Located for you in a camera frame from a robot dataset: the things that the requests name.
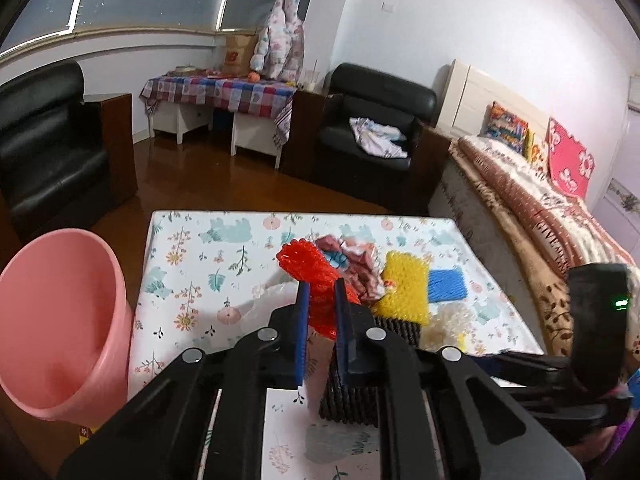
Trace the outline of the yellow patterned pillow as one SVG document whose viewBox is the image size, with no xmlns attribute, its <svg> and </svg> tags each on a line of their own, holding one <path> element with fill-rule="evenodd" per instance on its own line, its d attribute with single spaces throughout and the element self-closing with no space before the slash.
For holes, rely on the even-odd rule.
<svg viewBox="0 0 640 480">
<path fill-rule="evenodd" d="M 524 145 L 524 157 L 538 178 L 547 179 L 549 175 L 549 148 L 546 139 L 528 129 Z"/>
</svg>

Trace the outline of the crumpled red paper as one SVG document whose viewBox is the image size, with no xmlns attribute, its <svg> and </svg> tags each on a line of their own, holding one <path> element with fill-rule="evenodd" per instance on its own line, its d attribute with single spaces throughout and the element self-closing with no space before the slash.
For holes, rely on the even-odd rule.
<svg viewBox="0 0 640 480">
<path fill-rule="evenodd" d="M 375 244 L 355 237 L 325 235 L 314 242 L 324 258 L 338 271 L 362 304 L 370 306 L 385 294 L 382 269 Z"/>
</svg>

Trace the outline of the plaid tablecloth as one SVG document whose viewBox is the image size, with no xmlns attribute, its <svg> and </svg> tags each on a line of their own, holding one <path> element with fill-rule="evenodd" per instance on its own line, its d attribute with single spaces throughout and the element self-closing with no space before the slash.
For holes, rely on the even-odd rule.
<svg viewBox="0 0 640 480">
<path fill-rule="evenodd" d="M 295 86 L 283 82 L 245 78 L 158 76 L 144 85 L 140 98 L 145 102 L 149 136 L 150 124 L 160 102 L 205 105 L 258 118 L 271 119 L 276 127 L 273 142 L 277 148 L 288 142 L 293 115 Z"/>
</svg>

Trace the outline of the red foam net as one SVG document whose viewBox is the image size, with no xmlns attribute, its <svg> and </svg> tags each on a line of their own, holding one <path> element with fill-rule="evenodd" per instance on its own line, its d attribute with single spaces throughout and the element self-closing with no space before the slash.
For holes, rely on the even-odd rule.
<svg viewBox="0 0 640 480">
<path fill-rule="evenodd" d="M 336 338 L 334 284 L 343 278 L 309 240 L 291 240 L 277 253 L 280 268 L 291 278 L 310 284 L 308 324 L 322 336 Z M 347 298 L 359 304 L 356 290 L 346 281 Z"/>
</svg>

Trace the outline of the hanging floral jacket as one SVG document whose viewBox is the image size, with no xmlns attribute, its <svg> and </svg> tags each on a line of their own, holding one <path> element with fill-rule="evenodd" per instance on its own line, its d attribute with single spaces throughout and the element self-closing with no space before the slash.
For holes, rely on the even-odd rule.
<svg viewBox="0 0 640 480">
<path fill-rule="evenodd" d="M 304 21 L 300 0 L 274 0 L 264 28 L 257 36 L 250 71 L 267 79 L 296 84 L 304 64 Z"/>
</svg>

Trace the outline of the pink plastic trash bucket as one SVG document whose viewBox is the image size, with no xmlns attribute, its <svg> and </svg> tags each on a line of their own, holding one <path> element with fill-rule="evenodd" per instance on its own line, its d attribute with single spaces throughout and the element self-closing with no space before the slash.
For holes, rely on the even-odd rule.
<svg viewBox="0 0 640 480">
<path fill-rule="evenodd" d="M 1 273 L 1 387 L 42 420 L 96 428 L 127 400 L 132 312 L 101 237 L 62 229 Z"/>
</svg>

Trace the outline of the orange fruit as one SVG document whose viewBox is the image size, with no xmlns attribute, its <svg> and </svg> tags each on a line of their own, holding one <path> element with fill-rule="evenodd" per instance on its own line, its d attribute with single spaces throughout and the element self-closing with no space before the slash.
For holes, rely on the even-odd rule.
<svg viewBox="0 0 640 480">
<path fill-rule="evenodd" d="M 247 80 L 249 82 L 251 82 L 252 84 L 256 84 L 256 82 L 260 81 L 260 75 L 258 73 L 255 73 L 255 72 L 250 72 L 247 75 Z"/>
</svg>

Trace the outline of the plastic cup with straw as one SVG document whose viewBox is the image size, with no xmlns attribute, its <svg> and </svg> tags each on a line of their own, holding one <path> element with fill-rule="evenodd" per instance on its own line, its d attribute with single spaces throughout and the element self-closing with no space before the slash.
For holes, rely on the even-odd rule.
<svg viewBox="0 0 640 480">
<path fill-rule="evenodd" d="M 306 68 L 303 78 L 303 90 L 306 92 L 314 92 L 314 89 L 317 87 L 319 72 L 318 61 L 314 61 L 314 66 L 311 68 Z"/>
</svg>

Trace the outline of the white plastic bag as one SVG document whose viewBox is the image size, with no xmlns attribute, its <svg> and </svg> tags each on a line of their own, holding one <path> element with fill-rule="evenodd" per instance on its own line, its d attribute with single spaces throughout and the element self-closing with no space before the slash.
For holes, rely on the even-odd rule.
<svg viewBox="0 0 640 480">
<path fill-rule="evenodd" d="M 240 333 L 247 335 L 269 324 L 271 313 L 282 307 L 294 304 L 298 283 L 287 282 L 266 288 L 262 294 L 246 304 L 241 304 Z"/>
</svg>

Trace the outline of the red floral pillow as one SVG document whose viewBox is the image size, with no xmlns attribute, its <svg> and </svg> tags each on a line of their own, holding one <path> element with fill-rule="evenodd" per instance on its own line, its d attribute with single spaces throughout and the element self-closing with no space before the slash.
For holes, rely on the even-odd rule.
<svg viewBox="0 0 640 480">
<path fill-rule="evenodd" d="M 549 119 L 547 142 L 552 183 L 561 193 L 584 200 L 596 166 L 593 156 L 554 118 Z"/>
</svg>

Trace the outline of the colourful patterned pillow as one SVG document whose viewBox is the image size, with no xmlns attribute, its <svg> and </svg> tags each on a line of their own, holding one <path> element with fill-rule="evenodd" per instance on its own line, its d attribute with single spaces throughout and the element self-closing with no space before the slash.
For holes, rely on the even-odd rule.
<svg viewBox="0 0 640 480">
<path fill-rule="evenodd" d="M 515 115 L 497 101 L 492 102 L 483 136 L 506 145 L 518 154 L 524 154 L 528 122 Z"/>
</svg>

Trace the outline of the yellow foam net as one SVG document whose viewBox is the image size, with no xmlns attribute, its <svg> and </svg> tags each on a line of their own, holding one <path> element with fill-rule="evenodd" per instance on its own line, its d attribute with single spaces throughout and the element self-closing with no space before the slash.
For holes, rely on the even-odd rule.
<svg viewBox="0 0 640 480">
<path fill-rule="evenodd" d="M 379 318 L 428 324 L 428 264 L 425 260 L 392 250 L 386 255 L 382 272 L 384 295 L 371 311 Z"/>
</svg>

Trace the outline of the brown paper bag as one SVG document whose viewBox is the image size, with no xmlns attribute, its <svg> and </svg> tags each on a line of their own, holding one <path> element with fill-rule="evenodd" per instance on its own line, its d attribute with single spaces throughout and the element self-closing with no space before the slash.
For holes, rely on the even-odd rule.
<svg viewBox="0 0 640 480">
<path fill-rule="evenodd" d="M 244 77 L 250 72 L 250 59 L 257 44 L 256 35 L 234 34 L 226 37 L 221 71 L 232 77 Z"/>
</svg>

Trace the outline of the white desk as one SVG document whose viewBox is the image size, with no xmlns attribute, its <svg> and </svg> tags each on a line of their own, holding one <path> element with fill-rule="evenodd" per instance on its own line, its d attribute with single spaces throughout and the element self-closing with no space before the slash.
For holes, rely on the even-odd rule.
<svg viewBox="0 0 640 480">
<path fill-rule="evenodd" d="M 170 133 L 176 138 L 178 145 L 183 144 L 184 136 L 199 128 L 209 131 L 219 130 L 215 125 L 215 115 L 220 115 L 222 108 L 198 104 L 178 104 L 166 101 L 157 103 L 154 112 L 149 112 L 149 134 Z M 274 168 L 280 168 L 282 148 L 278 148 L 273 136 L 277 129 L 269 118 L 261 118 L 242 113 L 231 114 L 230 155 L 236 151 L 268 155 L 274 158 Z"/>
</svg>

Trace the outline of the bed with brown blanket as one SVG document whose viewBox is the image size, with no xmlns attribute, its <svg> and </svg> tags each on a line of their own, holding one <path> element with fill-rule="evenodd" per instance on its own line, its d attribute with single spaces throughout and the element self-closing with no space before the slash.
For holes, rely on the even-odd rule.
<svg viewBox="0 0 640 480">
<path fill-rule="evenodd" d="M 639 265 L 587 209 L 560 192 L 505 145 L 479 136 L 451 141 L 442 180 L 430 203 L 434 216 L 454 218 L 460 231 L 556 356 L 572 350 L 567 273 L 587 263 L 628 266 L 628 365 L 639 365 Z"/>
</svg>

